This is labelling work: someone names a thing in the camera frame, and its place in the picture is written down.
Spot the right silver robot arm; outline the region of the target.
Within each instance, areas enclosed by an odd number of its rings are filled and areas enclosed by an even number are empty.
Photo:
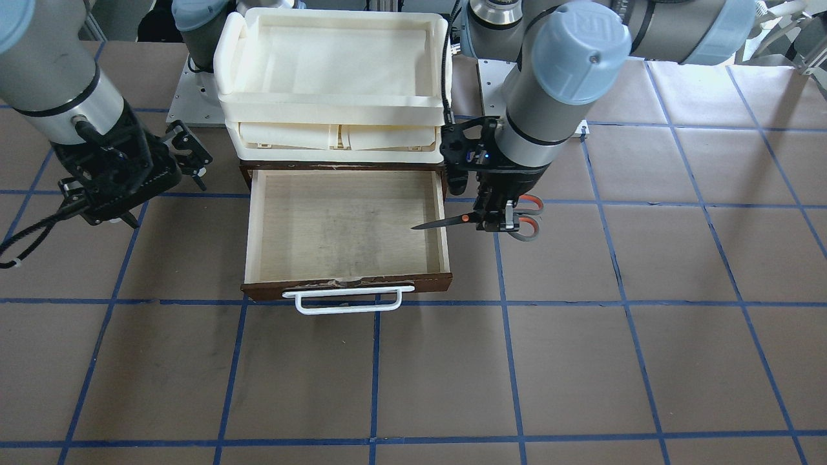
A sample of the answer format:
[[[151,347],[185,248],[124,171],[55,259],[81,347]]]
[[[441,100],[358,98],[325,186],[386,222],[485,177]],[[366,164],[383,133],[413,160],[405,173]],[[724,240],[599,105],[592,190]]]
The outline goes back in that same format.
[[[82,216],[96,225],[191,177],[212,156],[182,121],[154,135],[82,45],[83,1],[2,2],[2,99],[50,142],[68,178],[50,223]]]

